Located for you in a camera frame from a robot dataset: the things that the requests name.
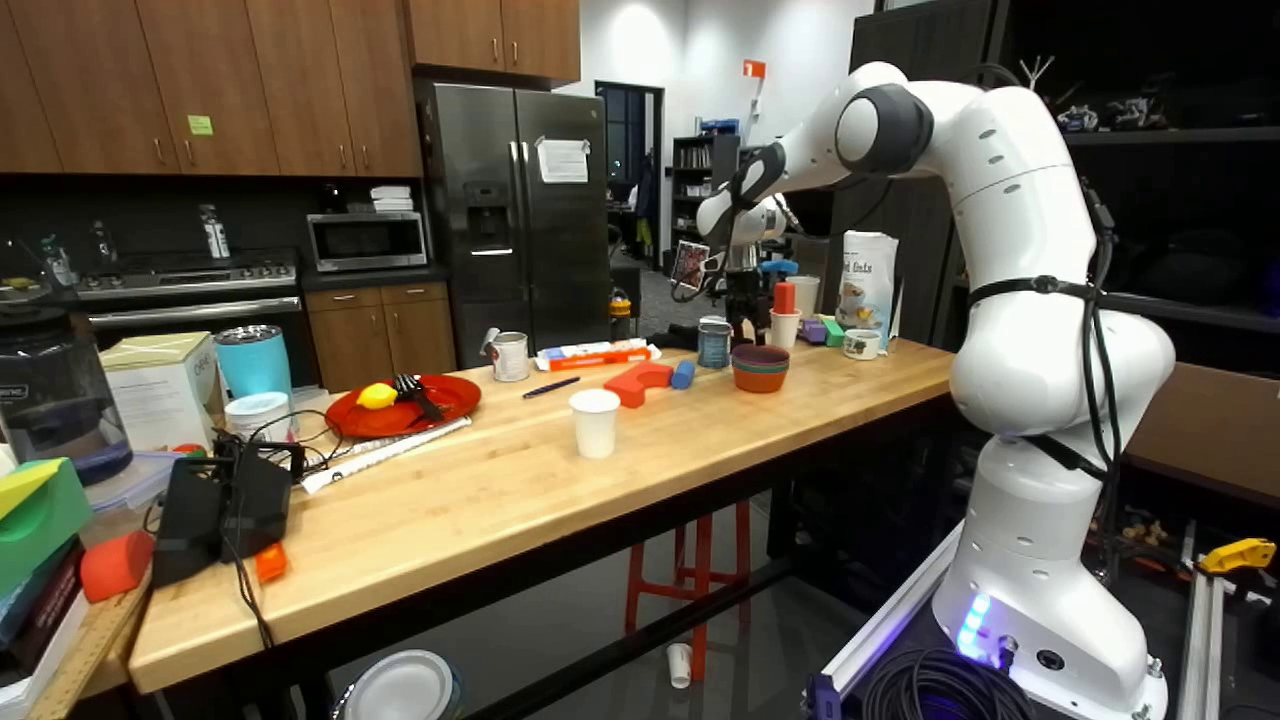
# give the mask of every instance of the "wall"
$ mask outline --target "wall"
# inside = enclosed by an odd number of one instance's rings
[[[852,20],[878,0],[581,0],[584,72],[596,81],[666,89],[666,165],[673,134],[695,134],[700,116],[741,116],[748,145],[801,124],[849,75]]]
[[[62,237],[90,266],[90,223],[110,220],[126,254],[188,254],[200,204],[218,204],[231,251],[302,251],[303,211],[325,181],[211,181],[211,176],[0,176],[0,241],[32,246]]]

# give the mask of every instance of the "cabinet door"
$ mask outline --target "cabinet door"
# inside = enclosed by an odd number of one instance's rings
[[[56,171],[56,149],[44,124],[13,12],[0,3],[0,171]]]
[[[13,16],[65,171],[177,168],[133,0],[13,0]]]
[[[333,16],[317,0],[250,0],[281,176],[352,171]]]
[[[246,0],[138,0],[183,171],[275,171]]]
[[[504,0],[507,68],[519,75],[581,75],[581,0]]]
[[[402,0],[333,0],[357,176],[421,176],[414,56]]]
[[[445,283],[386,286],[386,314],[397,373],[452,366],[452,319]]]
[[[414,60],[504,72],[504,0],[408,0]]]
[[[308,290],[308,319],[329,391],[397,378],[378,290]]]

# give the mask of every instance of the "blue light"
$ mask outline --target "blue light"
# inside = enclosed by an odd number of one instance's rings
[[[985,594],[985,590],[973,594],[973,603],[968,603],[968,611],[959,620],[959,630],[955,630],[959,656],[968,656],[968,660],[985,660],[987,656],[987,648],[979,638],[979,628],[987,624],[987,611],[992,611],[992,594]]]

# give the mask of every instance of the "shelf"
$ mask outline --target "shelf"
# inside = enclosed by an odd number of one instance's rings
[[[1256,308],[1185,305],[1185,299],[1135,295],[1135,290],[1108,290],[1108,305],[1152,314],[1152,319],[1180,319],[1180,325],[1213,325],[1213,329],[1233,329],[1233,333],[1280,336],[1280,314],[1264,314]]]
[[[1170,149],[1170,145],[1280,145],[1275,124],[1251,126],[1170,126],[1170,131],[1088,131],[1069,134],[1069,145],[1083,149]]]

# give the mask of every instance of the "microwave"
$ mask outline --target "microwave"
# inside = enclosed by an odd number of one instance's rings
[[[317,271],[379,271],[432,262],[421,211],[308,211]]]

